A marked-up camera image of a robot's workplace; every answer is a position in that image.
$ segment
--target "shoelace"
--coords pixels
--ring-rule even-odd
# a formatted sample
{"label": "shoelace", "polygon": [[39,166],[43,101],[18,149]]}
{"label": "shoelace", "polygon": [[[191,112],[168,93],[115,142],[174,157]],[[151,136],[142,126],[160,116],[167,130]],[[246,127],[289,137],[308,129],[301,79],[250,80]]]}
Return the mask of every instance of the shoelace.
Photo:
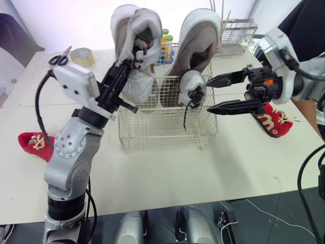
{"label": "shoelace", "polygon": [[279,120],[278,120],[280,124],[284,124],[286,122],[300,122],[300,120],[296,120],[296,117],[287,117],[287,116],[285,116],[284,113],[282,113],[279,110],[273,109],[272,112],[273,113],[277,113],[277,112],[281,113],[281,116],[279,117]]}
{"label": "shoelace", "polygon": [[191,91],[189,93],[189,97],[193,97],[193,98],[191,99],[191,101],[188,102],[188,104],[186,105],[186,108],[185,108],[184,121],[183,121],[183,127],[185,130],[187,130],[186,129],[186,114],[187,114],[188,107],[191,107],[191,108],[199,107],[199,105],[201,104],[201,99],[204,96],[204,93],[201,92],[200,89],[201,88],[198,87],[196,90]]}
{"label": "shoelace", "polygon": [[143,55],[147,55],[147,49],[150,48],[150,46],[148,46],[148,44],[144,41],[141,40],[140,38],[136,38],[135,40],[135,44],[134,44],[134,48],[133,48],[133,56],[135,57],[134,60],[129,60],[129,65],[132,69],[138,70],[141,68],[141,63],[143,62],[143,60],[137,60],[136,59],[136,53],[137,51],[142,50],[143,51]]}
{"label": "shoelace", "polygon": [[44,138],[43,137],[41,138],[40,135],[37,135],[37,136],[36,135],[33,135],[31,137],[30,143],[35,143],[35,145],[32,146],[32,147],[34,149],[36,149],[36,150],[40,150],[40,149],[42,149],[45,146]]}

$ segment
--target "orange part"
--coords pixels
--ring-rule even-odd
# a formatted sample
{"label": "orange part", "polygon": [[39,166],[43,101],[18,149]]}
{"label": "orange part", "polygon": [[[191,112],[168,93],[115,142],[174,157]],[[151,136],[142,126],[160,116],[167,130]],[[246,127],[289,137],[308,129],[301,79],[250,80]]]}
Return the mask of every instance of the orange part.
{"label": "orange part", "polygon": [[266,80],[263,82],[263,85],[266,85],[266,86],[271,86],[273,85],[273,79],[269,79],[269,80]]}

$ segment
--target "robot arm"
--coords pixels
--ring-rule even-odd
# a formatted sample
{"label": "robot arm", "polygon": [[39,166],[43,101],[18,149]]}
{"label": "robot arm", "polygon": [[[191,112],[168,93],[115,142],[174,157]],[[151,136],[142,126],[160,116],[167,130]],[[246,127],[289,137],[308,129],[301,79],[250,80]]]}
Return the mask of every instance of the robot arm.
{"label": "robot arm", "polygon": [[77,65],[56,67],[55,78],[67,97],[83,105],[54,141],[54,152],[45,169],[48,210],[45,214],[43,244],[90,242],[90,223],[85,217],[85,193],[91,161],[100,147],[103,127],[119,106],[136,113],[119,94],[130,72],[127,62],[109,69],[101,83],[87,69]]}
{"label": "robot arm", "polygon": [[295,100],[314,100],[323,110],[325,94],[325,57],[319,56],[299,63],[289,38],[278,28],[272,29],[260,41],[260,46],[272,65],[253,69],[248,65],[242,71],[223,74],[209,80],[206,85],[224,87],[244,82],[249,85],[245,93],[246,101],[227,101],[208,109],[215,114],[264,113],[263,105],[273,101],[283,104],[292,97]]}

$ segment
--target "scissors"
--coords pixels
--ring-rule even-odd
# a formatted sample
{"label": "scissors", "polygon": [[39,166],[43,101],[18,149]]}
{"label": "scissors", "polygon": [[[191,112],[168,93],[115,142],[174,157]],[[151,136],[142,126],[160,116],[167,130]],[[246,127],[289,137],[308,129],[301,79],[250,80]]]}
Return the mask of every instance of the scissors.
{"label": "scissors", "polygon": [[51,58],[49,61],[49,64],[50,65],[59,65],[59,66],[66,65],[68,62],[67,54],[70,52],[71,48],[72,48],[72,46],[68,47],[62,55],[57,55],[57,56]]}

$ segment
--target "metal rack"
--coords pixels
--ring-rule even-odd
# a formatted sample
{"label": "metal rack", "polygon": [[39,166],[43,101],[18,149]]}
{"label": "metal rack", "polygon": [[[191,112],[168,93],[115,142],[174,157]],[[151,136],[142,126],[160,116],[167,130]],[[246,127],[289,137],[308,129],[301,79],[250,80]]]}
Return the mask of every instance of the metal rack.
{"label": "metal rack", "polygon": [[221,28],[221,45],[216,55],[244,54],[251,42],[257,24],[253,19],[228,19]]}
{"label": "metal rack", "polygon": [[[172,49],[177,54],[177,44],[172,44]],[[127,153],[166,146],[202,149],[217,134],[216,116],[206,110],[207,107],[215,104],[213,89],[210,87],[207,89],[203,106],[196,109],[188,108],[187,130],[184,129],[185,106],[175,105],[173,101],[178,100],[178,93],[165,89],[169,85],[178,85],[179,77],[166,76],[170,66],[158,65],[154,67],[156,80],[151,95],[146,103],[135,104],[139,108],[137,114],[122,107],[118,110],[119,139]],[[205,81],[212,78],[211,65],[208,65],[202,75]]]}

